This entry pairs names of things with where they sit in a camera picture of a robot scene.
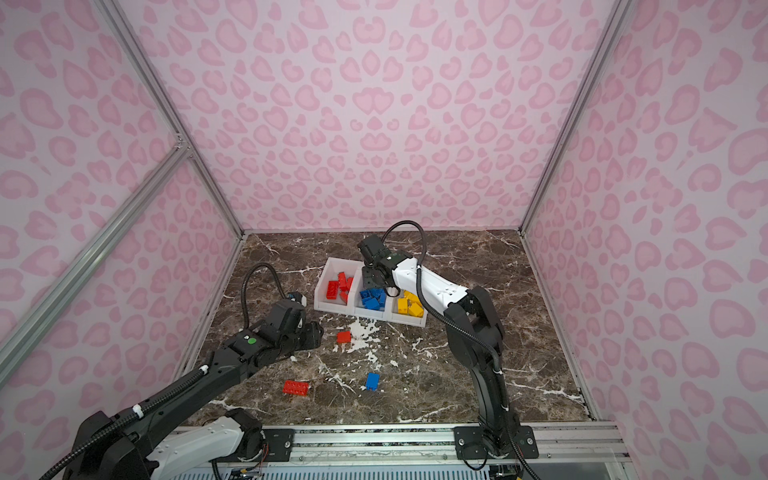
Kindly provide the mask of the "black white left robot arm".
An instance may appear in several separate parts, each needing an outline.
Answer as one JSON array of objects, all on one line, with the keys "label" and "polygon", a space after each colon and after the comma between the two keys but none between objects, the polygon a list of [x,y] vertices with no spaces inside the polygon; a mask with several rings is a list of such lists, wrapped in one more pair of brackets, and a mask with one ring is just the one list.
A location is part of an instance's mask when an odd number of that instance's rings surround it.
[{"label": "black white left robot arm", "polygon": [[300,300],[279,300],[256,328],[245,328],[204,364],[155,395],[113,416],[98,411],[85,419],[72,451],[44,473],[64,479],[169,479],[231,455],[265,456],[262,424],[241,408],[207,427],[173,431],[209,401],[259,370],[297,351],[320,346],[322,326],[305,319]]}]

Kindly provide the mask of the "small red lego brick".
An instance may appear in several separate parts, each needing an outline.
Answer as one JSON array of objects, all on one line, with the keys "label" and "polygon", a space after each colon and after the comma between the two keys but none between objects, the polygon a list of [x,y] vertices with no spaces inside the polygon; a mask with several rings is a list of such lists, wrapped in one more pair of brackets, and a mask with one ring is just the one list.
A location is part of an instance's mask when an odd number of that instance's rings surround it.
[{"label": "small red lego brick", "polygon": [[352,334],[350,331],[341,331],[336,335],[336,342],[338,344],[347,344],[352,341]]}]

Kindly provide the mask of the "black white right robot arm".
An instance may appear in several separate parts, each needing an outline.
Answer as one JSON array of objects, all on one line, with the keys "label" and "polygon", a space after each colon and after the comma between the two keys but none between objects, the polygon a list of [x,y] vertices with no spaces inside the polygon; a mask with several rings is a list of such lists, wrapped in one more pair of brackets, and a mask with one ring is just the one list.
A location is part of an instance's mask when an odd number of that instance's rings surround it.
[{"label": "black white right robot arm", "polygon": [[416,295],[446,330],[451,353],[469,372],[478,404],[481,442],[489,456],[521,458],[521,422],[502,368],[504,331],[490,294],[482,287],[455,284],[413,257],[390,254],[366,260],[363,278],[386,290]]}]

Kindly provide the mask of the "yellow lego brick pair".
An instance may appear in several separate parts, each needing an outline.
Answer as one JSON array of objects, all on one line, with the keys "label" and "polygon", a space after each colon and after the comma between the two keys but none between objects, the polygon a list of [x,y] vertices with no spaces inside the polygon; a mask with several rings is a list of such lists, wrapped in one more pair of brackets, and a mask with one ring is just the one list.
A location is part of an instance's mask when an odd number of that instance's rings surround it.
[{"label": "yellow lego brick pair", "polygon": [[421,306],[421,302],[420,302],[420,300],[419,300],[417,295],[415,295],[415,294],[413,294],[413,293],[411,293],[409,291],[405,291],[404,292],[404,297],[408,300],[408,304],[409,305]]}]

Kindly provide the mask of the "blue lego brick diagonal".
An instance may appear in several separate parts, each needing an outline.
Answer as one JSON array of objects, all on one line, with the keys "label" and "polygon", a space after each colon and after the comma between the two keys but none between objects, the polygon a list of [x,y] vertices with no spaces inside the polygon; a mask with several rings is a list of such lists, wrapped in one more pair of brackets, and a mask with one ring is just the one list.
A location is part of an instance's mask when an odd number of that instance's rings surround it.
[{"label": "blue lego brick diagonal", "polygon": [[379,304],[384,304],[386,302],[386,291],[381,288],[375,288],[375,289],[369,289],[368,290],[370,296],[375,299]]}]

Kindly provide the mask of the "long red lego brick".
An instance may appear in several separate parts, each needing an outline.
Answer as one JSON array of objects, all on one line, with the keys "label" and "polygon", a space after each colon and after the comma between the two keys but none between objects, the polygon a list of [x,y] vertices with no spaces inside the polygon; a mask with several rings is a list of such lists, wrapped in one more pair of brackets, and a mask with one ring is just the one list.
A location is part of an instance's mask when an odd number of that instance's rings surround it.
[{"label": "long red lego brick", "polygon": [[336,300],[339,295],[339,283],[337,280],[331,280],[327,283],[326,287],[326,299]]}]

